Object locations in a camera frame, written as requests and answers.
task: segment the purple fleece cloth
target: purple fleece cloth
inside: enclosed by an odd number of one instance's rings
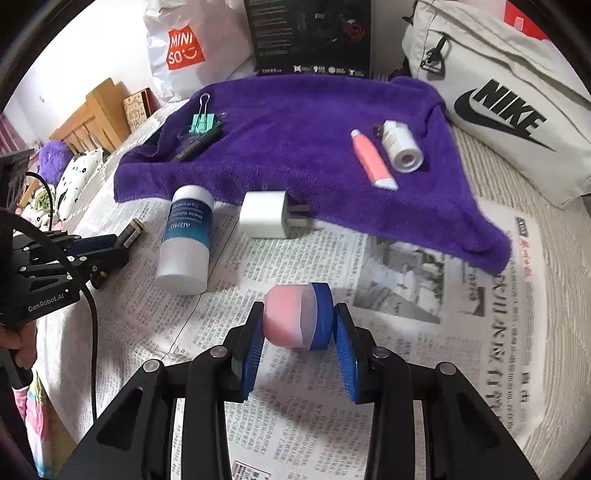
[[[63,141],[49,140],[39,152],[39,175],[49,185],[57,187],[73,156],[70,147]]]
[[[225,136],[193,161],[170,162],[180,150],[177,133],[191,124],[205,91],[211,94],[208,112],[228,113]],[[509,240],[480,213],[443,108],[434,88],[406,77],[382,83],[286,75],[217,83],[168,117],[157,147],[141,145],[123,157],[115,200],[171,199],[187,184],[236,204],[250,190],[286,190],[316,218],[500,273]],[[350,138],[356,128],[371,138],[372,126],[386,120],[408,124],[425,155],[416,172],[392,171],[397,192],[370,184]],[[372,140],[389,164],[381,142]]]

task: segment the white plastic bag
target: white plastic bag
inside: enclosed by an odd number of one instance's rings
[[[239,20],[225,0],[147,0],[144,24],[158,96],[183,100],[227,80],[252,54]]]
[[[437,89],[450,120],[554,205],[591,193],[591,97],[551,44],[455,1],[418,0],[413,18],[402,42],[411,74]]]

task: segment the finger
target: finger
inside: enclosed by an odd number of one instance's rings
[[[14,363],[17,367],[30,369],[33,364],[37,361],[37,346],[26,345],[23,346],[17,354],[14,356]]]
[[[29,369],[37,360],[37,322],[27,323],[19,331],[21,348],[14,357],[18,367]]]
[[[21,345],[37,344],[37,322],[29,322],[18,332],[21,338]]]
[[[0,328],[0,347],[18,350],[21,347],[21,338],[17,332]]]

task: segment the miniso bag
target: miniso bag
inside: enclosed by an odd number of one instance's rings
[[[252,55],[239,20],[225,0],[147,0],[144,24],[158,96],[183,100],[227,80]]]

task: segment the curtain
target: curtain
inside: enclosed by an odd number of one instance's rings
[[[0,152],[23,150],[27,146],[4,113],[0,113]]]

